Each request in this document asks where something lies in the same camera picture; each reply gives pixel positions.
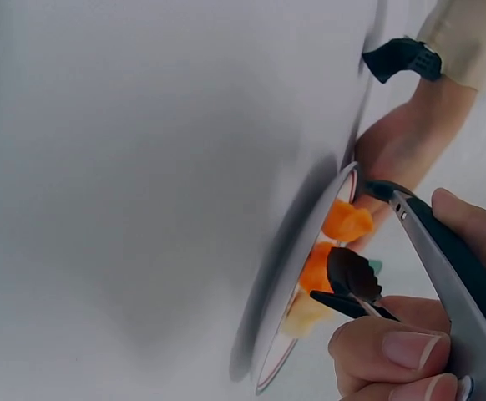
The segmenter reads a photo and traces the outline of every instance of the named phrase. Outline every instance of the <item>cantaloupe piece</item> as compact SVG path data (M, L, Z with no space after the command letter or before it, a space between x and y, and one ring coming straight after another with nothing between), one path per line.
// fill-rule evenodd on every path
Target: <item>cantaloupe piece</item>
M307 337L317 322L330 320L334 312L300 289L281 323L282 333L291 338Z
M351 242L373 231L373 219L368 210L335 200L321 230L329 238Z
M333 247L330 242L318 242L306 259L299 284L308 293L312 290L332 292L327 278L327 258Z

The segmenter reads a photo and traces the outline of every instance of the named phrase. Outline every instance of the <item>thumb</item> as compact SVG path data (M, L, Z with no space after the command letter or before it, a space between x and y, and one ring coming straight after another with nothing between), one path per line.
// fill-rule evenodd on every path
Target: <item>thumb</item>
M434 216L460 236L486 267L486 210L443 189L434 191L432 201Z

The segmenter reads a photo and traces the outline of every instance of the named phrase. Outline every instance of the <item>yellow food piece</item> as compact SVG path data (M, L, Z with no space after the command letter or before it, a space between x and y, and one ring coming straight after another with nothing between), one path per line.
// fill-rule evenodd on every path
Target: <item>yellow food piece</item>
M311 333L317 322L330 320L333 316L334 313L329 307L312 299L306 291L299 290L282 321L280 330L291 338L304 338Z

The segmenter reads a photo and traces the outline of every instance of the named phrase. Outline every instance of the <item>black wristband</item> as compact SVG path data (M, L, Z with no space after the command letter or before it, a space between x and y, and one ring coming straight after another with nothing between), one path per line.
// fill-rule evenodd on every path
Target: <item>black wristband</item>
M429 81L442 76L442 59L423 43L410 38L392 39L376 50L363 53L362 59L382 84L399 71L413 71Z

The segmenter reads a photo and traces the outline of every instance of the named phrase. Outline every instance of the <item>white table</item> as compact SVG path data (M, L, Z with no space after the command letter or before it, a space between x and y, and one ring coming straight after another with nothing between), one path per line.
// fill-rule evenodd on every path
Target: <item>white table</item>
M251 397L235 330L384 3L0 1L0 400Z

